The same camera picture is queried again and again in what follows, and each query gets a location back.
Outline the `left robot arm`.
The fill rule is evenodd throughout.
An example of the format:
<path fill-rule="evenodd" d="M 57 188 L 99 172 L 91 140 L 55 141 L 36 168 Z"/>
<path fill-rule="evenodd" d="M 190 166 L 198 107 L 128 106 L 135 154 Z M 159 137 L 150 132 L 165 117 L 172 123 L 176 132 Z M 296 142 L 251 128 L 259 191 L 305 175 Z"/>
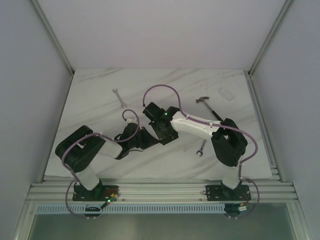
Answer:
<path fill-rule="evenodd" d="M 121 160 L 132 150 L 143 151 L 159 142 L 145 127 L 139 127 L 134 122 L 128 123 L 123 132 L 111 140 L 106 140 L 101 134 L 94 133 L 91 128 L 83 125 L 57 145 L 55 154 L 76 181 L 85 188 L 84 195 L 90 201 L 97 201 L 103 192 L 99 186 L 101 181 L 91 162 L 98 153 Z"/>

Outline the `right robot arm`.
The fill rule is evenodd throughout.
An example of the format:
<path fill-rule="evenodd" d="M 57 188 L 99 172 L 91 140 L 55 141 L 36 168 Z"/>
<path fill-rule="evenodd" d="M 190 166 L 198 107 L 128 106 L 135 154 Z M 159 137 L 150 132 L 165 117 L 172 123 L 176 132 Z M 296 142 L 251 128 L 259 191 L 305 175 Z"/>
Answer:
<path fill-rule="evenodd" d="M 223 165 L 221 193 L 228 200 L 239 194 L 239 161 L 246 152 L 248 141 L 235 122 L 209 121 L 187 113 L 178 107 L 163 109 L 154 102 L 144 107 L 142 112 L 149 120 L 159 142 L 166 145 L 179 137 L 180 132 L 189 133 L 211 142 L 216 158 Z"/>

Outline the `black fuse box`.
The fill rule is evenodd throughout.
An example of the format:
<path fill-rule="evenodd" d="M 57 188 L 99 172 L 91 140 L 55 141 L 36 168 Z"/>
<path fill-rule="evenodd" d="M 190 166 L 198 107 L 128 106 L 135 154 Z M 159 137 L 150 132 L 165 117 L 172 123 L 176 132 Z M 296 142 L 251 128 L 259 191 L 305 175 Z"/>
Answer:
<path fill-rule="evenodd" d="M 176 140 L 179 137 L 179 134 L 175 130 L 168 130 L 168 131 L 159 131 L 157 133 L 157 136 L 158 136 L 159 142 L 164 146 Z"/>

